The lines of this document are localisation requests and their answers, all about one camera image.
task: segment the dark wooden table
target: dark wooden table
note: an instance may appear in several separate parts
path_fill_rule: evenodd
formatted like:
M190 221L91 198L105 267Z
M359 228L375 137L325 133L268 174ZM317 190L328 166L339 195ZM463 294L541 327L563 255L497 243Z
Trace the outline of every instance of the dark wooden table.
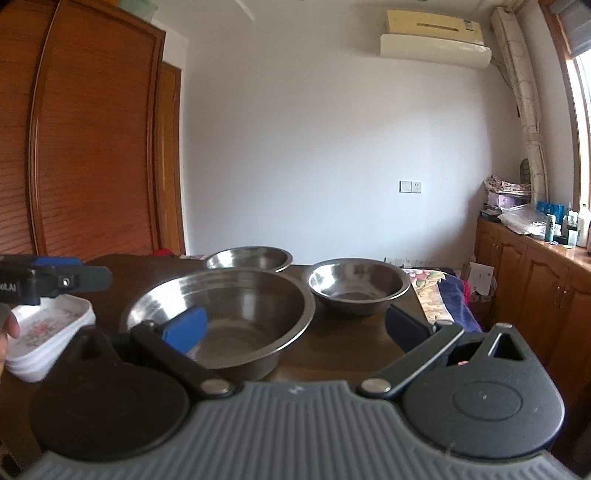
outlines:
M97 324L108 333L123 331L121 314L142 293L167 280L203 269L201 260L176 257L107 255L90 262L113 273L106 292L82 295L92 302ZM285 273L299 279L304 266L292 265ZM413 289L395 301L407 313L425 319ZM316 381L344 379L358 384L402 355L386 333L384 311L368 317L333 312L317 303L309 328L281 355L279 365L265 380ZM39 455L28 422L28 405L38 384L26 384L5 372L0 381L0 439L20 467Z

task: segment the human hand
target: human hand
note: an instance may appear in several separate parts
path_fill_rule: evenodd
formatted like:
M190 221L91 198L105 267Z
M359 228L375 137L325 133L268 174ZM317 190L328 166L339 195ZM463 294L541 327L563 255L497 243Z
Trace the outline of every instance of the human hand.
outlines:
M7 312L4 310L8 309L8 306L5 304L0 304L0 315L8 315L8 318L4 322L4 326L0 331L0 363L6 360L6 350L8 347L8 335L12 338L17 338L19 333L21 333L21 329L18 326L18 322L14 315L8 309Z

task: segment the cabinet handle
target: cabinet handle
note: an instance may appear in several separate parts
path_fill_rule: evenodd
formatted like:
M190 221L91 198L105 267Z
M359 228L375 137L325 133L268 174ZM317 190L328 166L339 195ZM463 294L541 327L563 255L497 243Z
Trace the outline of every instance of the cabinet handle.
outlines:
M562 290L562 287L560 285L558 285L556 287L556 291L554 292L554 296L552 297L552 305L554 305L555 307L558 307L560 305L560 301L558 301L558 296L560 295L560 290Z
M562 293L562 298L560 299L560 310L562 310L562 308L564 306L563 302L564 302L564 299L567 297L568 293L569 293L569 291L565 288Z

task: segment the light switch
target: light switch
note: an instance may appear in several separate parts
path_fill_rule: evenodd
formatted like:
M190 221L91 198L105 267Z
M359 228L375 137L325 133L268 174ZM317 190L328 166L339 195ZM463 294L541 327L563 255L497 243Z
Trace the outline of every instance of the light switch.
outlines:
M400 193L411 193L413 191L413 183L411 181L400 181Z

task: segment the curtain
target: curtain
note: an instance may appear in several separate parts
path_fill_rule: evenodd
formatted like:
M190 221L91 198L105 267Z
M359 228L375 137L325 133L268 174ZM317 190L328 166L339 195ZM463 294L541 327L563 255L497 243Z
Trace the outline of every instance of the curtain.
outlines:
M521 117L530 164L531 201L533 204L538 200L547 202L548 178L540 136L540 102L530 55L513 12L507 12L502 7L498 7L492 14L491 22L496 39L501 46Z

